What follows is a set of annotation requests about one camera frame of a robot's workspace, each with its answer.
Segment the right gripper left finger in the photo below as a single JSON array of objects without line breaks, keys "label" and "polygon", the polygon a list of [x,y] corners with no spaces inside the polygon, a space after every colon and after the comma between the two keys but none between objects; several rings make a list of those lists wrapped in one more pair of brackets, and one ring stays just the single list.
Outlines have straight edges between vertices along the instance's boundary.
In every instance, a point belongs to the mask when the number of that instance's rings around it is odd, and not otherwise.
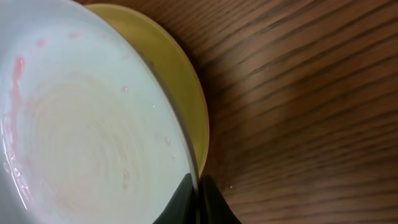
[{"label": "right gripper left finger", "polygon": [[186,174],[153,224],[196,224],[197,205],[191,174]]}]

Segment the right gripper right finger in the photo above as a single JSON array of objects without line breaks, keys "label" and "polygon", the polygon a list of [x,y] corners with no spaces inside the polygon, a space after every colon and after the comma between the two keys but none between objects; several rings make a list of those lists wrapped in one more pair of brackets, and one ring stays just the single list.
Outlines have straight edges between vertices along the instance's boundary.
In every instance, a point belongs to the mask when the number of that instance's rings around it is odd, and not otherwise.
[{"label": "right gripper right finger", "polygon": [[200,223],[241,224],[209,175],[201,178],[199,196]]}]

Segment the light blue plastic plate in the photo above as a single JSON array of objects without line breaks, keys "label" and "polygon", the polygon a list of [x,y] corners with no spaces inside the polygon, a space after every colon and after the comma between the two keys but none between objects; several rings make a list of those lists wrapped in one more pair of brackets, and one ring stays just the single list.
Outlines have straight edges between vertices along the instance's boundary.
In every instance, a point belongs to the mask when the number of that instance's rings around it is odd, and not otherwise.
[{"label": "light blue plastic plate", "polygon": [[1,222],[153,223],[196,160],[165,85],[74,1],[1,2]]}]

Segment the yellow-green plastic plate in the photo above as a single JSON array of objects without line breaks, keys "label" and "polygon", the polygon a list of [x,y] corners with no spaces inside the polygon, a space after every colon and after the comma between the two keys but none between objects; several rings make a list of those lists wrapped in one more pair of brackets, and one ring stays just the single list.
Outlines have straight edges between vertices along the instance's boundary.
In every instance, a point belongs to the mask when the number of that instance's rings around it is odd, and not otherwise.
[{"label": "yellow-green plastic plate", "polygon": [[138,11],[115,4],[86,7],[113,26],[153,65],[187,125],[198,173],[202,174],[210,141],[208,108],[198,76],[185,52],[165,29]]}]

